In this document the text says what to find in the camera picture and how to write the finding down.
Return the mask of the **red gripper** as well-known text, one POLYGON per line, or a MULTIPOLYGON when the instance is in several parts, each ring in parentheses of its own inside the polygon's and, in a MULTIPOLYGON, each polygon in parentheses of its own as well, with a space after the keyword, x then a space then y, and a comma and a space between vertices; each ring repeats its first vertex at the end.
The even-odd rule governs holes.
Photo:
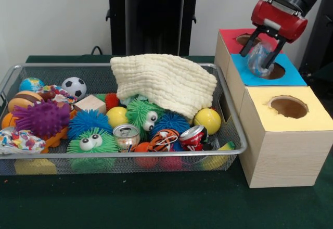
POLYGON ((283 37, 283 39, 278 41, 276 48, 264 59, 262 68, 268 69, 281 52, 285 39, 288 43, 293 43, 302 35, 307 26, 308 20, 294 13, 294 10, 274 1, 259 0, 251 16, 251 21, 257 28, 249 36, 240 55, 246 57, 251 48, 262 41, 259 35, 269 30, 273 34, 272 37, 277 34, 276 37, 283 37))

